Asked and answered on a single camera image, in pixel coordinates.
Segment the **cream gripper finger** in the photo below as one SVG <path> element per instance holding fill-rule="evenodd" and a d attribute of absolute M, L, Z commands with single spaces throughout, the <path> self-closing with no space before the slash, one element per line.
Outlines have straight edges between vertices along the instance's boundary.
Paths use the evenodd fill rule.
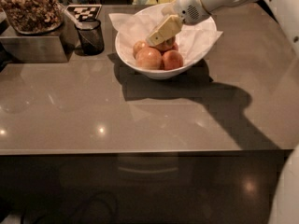
<path fill-rule="evenodd" d="M 178 15 L 166 15 L 153 28 L 146 37 L 146 41 L 150 46 L 157 46 L 164 41 L 176 36 L 183 26 L 183 23 Z"/>

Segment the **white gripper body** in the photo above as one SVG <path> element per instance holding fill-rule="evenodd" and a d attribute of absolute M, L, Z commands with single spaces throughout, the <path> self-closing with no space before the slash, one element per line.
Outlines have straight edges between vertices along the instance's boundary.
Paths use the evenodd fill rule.
<path fill-rule="evenodd" d="M 201 0 L 175 0 L 173 9 L 186 25 L 195 25 L 210 17 Z"/>

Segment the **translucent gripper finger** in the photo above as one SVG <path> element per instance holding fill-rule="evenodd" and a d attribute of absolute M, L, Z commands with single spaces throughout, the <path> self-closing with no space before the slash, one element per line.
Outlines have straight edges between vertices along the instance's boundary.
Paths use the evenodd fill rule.
<path fill-rule="evenodd" d="M 163 9 L 162 9 L 162 14 L 164 16 L 166 15 L 174 15 L 175 14 L 175 10 L 173 9 L 173 4 L 167 4 Z"/>

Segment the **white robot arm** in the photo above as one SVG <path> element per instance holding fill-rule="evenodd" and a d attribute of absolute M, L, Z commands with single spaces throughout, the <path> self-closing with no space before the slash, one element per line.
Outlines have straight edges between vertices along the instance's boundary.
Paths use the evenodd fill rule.
<path fill-rule="evenodd" d="M 162 44 L 184 25 L 206 20 L 223 7 L 234 7 L 248 0 L 175 0 L 162 10 L 163 19 L 147 36 L 152 46 Z M 299 0 L 264 0 L 285 36 L 299 55 Z M 268 224 L 299 224 L 299 146 L 283 166 L 279 176 Z"/>

